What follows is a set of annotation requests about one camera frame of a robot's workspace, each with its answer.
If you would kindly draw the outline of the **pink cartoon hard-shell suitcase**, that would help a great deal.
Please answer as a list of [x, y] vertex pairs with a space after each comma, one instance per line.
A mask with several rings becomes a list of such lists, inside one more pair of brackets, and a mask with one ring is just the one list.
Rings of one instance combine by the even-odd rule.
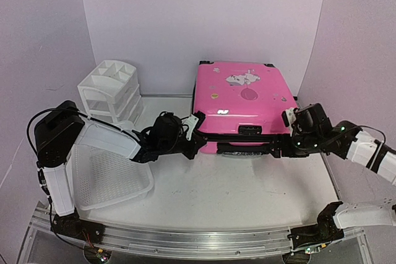
[[206, 140], [201, 153], [279, 158], [290, 138], [282, 112], [296, 107], [285, 79], [272, 64], [199, 63], [192, 111], [205, 116], [197, 129]]

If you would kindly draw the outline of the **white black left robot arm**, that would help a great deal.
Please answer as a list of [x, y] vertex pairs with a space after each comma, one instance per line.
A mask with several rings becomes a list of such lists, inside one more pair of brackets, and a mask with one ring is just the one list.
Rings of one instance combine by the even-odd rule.
[[205, 120], [201, 111], [184, 118], [164, 111], [152, 126], [140, 132], [83, 114], [71, 100], [42, 110], [32, 118], [38, 122], [28, 122], [27, 139], [37, 157], [41, 187], [61, 216], [59, 227], [69, 237], [83, 232], [81, 220], [73, 215], [76, 210], [66, 173], [67, 159], [75, 145], [95, 147], [144, 164], [172, 154], [192, 160], [207, 143], [196, 134]]

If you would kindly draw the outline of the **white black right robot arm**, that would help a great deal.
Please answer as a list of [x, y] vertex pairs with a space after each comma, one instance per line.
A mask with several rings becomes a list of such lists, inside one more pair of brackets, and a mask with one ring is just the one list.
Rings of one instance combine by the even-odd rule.
[[[378, 139], [372, 135], [375, 128], [350, 121], [334, 126], [319, 103], [305, 108], [277, 108], [274, 114], [286, 133], [280, 142], [279, 157], [305, 159], [319, 154], [334, 155], [395, 184], [395, 149], [386, 144], [385, 133], [381, 132], [382, 138]], [[329, 203], [314, 224], [291, 229], [290, 237], [300, 244], [329, 242], [355, 226], [394, 227], [395, 201]]]

